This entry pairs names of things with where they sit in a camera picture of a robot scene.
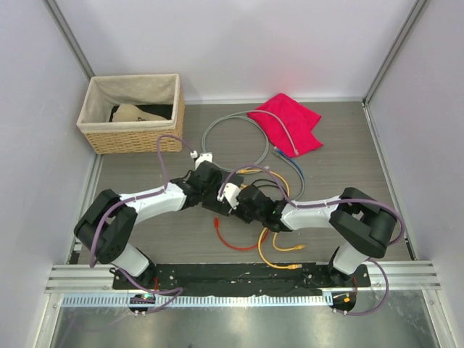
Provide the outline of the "black network switch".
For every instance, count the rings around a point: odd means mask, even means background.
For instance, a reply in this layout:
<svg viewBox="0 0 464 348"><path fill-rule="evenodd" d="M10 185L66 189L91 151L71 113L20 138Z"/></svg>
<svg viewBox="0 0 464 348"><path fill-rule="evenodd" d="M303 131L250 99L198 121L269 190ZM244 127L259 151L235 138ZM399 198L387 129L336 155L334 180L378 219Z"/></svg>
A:
<svg viewBox="0 0 464 348"><path fill-rule="evenodd" d="M204 196L202 199L202 207L206 210L214 212L219 215L229 216L231 206L225 201L219 201L216 195Z"/></svg>

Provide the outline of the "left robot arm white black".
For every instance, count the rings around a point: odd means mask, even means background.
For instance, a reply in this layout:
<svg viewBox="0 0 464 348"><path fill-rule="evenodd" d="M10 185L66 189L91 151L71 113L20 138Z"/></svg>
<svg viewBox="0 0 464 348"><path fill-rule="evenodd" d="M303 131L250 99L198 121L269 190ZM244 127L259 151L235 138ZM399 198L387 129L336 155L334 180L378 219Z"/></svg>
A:
<svg viewBox="0 0 464 348"><path fill-rule="evenodd" d="M102 191L74 228L75 237L93 253L101 264L112 264L129 274L138 289L153 284L152 261L129 244L134 227L150 218L177 212L201 204L204 208L227 215L231 209L217 195L228 172L211 162L200 163L166 186L137 194Z"/></svg>

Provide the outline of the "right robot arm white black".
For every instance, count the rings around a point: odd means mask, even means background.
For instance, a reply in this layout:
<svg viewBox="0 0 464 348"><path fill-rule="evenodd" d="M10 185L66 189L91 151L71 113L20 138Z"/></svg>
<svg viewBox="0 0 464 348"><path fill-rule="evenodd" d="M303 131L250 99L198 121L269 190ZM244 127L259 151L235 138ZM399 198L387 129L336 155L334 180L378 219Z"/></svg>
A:
<svg viewBox="0 0 464 348"><path fill-rule="evenodd" d="M238 218L246 223L258 221L275 233L305 228L337 231L345 244L333 253L327 269L328 279L335 286L351 281L363 262L384 257L388 246L397 243L405 232L398 211L356 188L346 188L330 199L298 202L287 196L272 200L250 185L226 199Z"/></svg>

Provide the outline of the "pink folded cloth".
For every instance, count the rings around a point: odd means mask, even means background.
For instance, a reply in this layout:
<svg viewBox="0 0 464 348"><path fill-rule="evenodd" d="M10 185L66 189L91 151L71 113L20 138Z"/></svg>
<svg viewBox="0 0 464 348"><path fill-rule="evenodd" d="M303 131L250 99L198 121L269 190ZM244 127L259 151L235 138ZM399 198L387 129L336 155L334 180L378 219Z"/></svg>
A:
<svg viewBox="0 0 464 348"><path fill-rule="evenodd" d="M247 115L288 157L302 156L323 146L313 134L321 116L286 94L276 94Z"/></svg>

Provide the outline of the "beige cloth in basket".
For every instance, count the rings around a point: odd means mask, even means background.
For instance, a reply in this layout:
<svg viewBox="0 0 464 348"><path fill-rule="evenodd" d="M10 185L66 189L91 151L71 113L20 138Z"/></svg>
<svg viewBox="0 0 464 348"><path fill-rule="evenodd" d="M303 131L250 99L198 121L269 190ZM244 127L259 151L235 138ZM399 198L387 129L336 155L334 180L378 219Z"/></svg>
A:
<svg viewBox="0 0 464 348"><path fill-rule="evenodd" d="M110 122L164 121L172 117L171 104L132 105L121 104L113 107Z"/></svg>

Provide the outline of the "wicker basket with liner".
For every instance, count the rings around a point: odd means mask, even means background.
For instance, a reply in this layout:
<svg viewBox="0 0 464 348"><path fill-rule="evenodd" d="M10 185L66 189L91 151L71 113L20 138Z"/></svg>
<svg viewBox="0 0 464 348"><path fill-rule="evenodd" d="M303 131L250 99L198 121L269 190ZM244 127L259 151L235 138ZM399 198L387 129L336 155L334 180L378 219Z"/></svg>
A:
<svg viewBox="0 0 464 348"><path fill-rule="evenodd" d="M77 127L97 154L154 152L160 136L183 136L184 113L177 73L96 76Z"/></svg>

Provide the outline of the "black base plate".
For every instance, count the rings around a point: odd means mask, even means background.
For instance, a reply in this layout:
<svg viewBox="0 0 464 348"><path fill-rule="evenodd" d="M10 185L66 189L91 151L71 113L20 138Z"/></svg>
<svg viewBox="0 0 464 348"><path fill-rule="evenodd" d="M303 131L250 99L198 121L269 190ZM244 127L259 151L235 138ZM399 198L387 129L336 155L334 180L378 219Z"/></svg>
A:
<svg viewBox="0 0 464 348"><path fill-rule="evenodd" d="M177 292L186 297L295 297L320 294L322 289L368 288L366 265L352 276L329 273L327 264L304 262L296 270L280 270L265 263L157 264L148 276L134 281L146 289Z"/></svg>

